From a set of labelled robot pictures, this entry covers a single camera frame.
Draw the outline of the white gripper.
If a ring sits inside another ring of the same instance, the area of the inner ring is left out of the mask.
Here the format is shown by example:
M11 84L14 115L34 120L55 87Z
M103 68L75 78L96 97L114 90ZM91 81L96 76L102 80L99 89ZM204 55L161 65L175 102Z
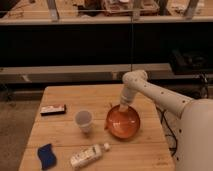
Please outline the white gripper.
M128 109L129 105L133 102L133 100L134 100L134 91L128 87L124 87L120 95L119 111L125 112Z

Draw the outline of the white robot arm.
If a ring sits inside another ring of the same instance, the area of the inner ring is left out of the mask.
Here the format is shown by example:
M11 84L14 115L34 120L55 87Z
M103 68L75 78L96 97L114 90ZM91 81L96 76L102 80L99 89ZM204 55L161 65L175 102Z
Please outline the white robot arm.
M213 171L213 99L194 99L147 81L145 70L127 72L120 95L122 112L137 92L180 119L175 171Z

